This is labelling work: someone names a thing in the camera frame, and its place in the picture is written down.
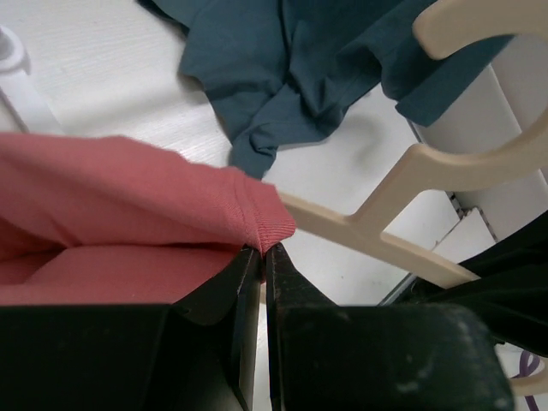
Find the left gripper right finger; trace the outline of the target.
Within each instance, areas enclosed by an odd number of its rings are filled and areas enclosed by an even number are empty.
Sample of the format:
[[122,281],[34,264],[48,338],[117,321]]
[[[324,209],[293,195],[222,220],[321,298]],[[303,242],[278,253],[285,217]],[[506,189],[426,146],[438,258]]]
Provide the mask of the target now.
[[339,306],[282,245],[265,257],[275,410],[511,410],[491,335],[454,305]]

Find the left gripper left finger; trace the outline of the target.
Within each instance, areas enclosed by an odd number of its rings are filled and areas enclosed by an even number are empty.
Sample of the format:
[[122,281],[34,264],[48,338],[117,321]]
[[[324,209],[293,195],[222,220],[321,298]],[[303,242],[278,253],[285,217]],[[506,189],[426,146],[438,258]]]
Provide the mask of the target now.
[[18,297],[1,306],[4,410],[249,410],[261,255],[173,303]]

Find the red t shirt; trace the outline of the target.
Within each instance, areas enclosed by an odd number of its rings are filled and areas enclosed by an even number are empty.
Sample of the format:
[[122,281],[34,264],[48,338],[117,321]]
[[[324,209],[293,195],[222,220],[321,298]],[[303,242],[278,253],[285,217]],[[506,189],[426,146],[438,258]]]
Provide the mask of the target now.
[[295,221],[270,184],[127,137],[1,136],[5,306],[172,303]]

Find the wooden hanger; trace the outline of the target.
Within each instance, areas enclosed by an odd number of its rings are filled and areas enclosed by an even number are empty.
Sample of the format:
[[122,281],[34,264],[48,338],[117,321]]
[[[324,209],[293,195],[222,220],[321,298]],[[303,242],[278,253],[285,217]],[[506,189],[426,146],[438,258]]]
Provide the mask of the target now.
[[[547,38],[545,1],[437,1],[414,21],[413,33],[433,59],[506,34]],[[522,178],[547,165],[547,115],[511,142],[479,154],[449,154],[414,144],[352,215],[290,194],[280,198],[299,229],[351,248],[448,289],[477,275],[385,228],[427,190],[470,192]]]

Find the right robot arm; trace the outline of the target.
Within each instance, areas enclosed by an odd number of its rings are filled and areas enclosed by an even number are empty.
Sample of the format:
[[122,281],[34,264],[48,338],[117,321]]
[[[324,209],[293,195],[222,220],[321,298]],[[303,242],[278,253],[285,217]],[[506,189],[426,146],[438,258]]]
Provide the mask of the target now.
[[461,266],[479,279],[441,289],[415,279],[396,303],[447,303],[473,311],[501,342],[547,356],[547,215]]

